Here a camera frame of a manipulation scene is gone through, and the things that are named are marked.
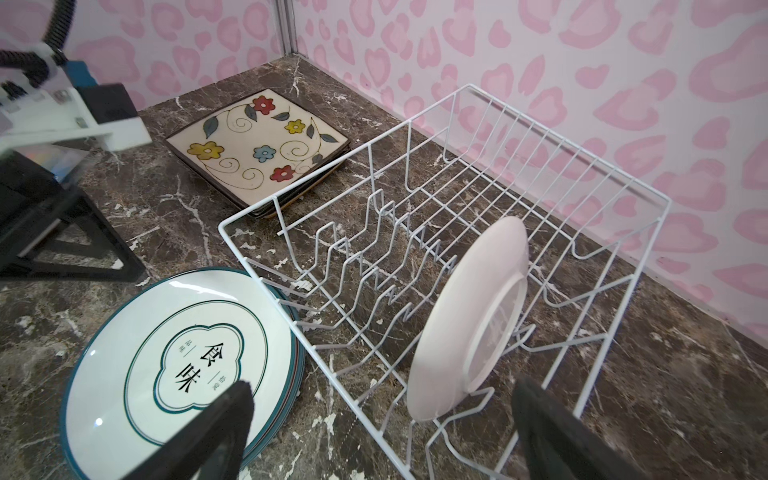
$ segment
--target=dish rack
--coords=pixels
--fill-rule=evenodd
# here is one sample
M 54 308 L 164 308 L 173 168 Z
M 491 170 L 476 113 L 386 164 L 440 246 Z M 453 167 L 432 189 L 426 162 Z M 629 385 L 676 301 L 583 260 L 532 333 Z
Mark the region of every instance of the dish rack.
M 474 128 L 459 106 L 474 109 Z M 515 477 L 515 377 L 540 380 L 581 417 L 670 199 L 472 84 L 289 188 L 342 161 L 360 172 L 343 192 L 286 211 L 279 192 L 223 221 L 222 237 L 259 288 L 280 288 L 288 300 L 275 302 L 302 313 L 285 320 L 403 477 L 457 465 L 461 478 Z M 285 240 L 277 265 L 228 231 L 270 201 Z M 416 423 L 407 373 L 429 311 L 472 241 L 506 215 L 523 219 L 531 251 L 510 343 L 452 414 Z

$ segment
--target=round plate with green rim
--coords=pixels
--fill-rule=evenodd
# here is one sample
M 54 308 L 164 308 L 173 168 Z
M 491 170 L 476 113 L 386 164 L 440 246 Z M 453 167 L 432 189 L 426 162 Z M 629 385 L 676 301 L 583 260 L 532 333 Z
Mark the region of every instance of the round plate with green rim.
M 66 457 L 81 478 L 122 478 L 246 380 L 256 406 L 247 462 L 285 419 L 302 370 L 303 349 L 274 296 L 245 272 L 172 276 L 123 305 L 78 360 L 61 408 Z

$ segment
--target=pink leopard print wallpaper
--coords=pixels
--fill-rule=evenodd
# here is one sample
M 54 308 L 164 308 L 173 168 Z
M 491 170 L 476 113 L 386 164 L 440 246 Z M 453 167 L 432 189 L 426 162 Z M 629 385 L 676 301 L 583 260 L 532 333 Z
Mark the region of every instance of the pink leopard print wallpaper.
M 294 9 L 301 53 L 400 117 L 471 82 L 668 194 L 650 273 L 768 345 L 768 2 L 296 0 Z M 457 116 L 472 132 L 481 112 L 460 106 Z M 637 215 L 633 200 L 600 227 Z
M 0 48 L 40 41 L 52 5 L 2 0 Z M 138 109 L 283 55 L 270 0 L 79 0 L 65 50 L 99 83 L 125 84 Z

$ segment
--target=white plate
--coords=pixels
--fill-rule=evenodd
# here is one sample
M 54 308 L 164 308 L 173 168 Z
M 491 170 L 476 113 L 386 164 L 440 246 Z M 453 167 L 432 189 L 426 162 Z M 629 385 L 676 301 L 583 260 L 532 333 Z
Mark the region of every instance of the white plate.
M 248 454 L 293 391 L 295 363 L 274 297 L 245 272 L 173 276 L 126 303 L 86 348 L 62 406 L 65 454 L 82 478 L 121 478 L 238 379 L 256 407 Z
M 429 314 L 408 377 L 408 412 L 437 418 L 488 377 L 528 290 L 528 235 L 517 217 L 491 225 L 469 247 Z

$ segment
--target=wire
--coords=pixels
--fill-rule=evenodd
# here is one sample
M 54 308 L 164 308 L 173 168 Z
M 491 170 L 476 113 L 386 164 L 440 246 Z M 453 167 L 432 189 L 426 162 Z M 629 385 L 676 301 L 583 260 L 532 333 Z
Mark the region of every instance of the wire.
M 53 50 L 56 65 L 67 63 L 63 48 L 72 25 L 74 7 L 75 0 L 57 0 L 51 20 L 48 23 L 48 29 L 42 39 Z M 40 87 L 51 74 L 45 60 L 28 51 L 0 50 L 0 67 L 22 70 L 33 88 Z M 11 100 L 27 94 L 24 88 L 12 81 L 4 82 L 0 84 L 0 87 L 5 90 Z

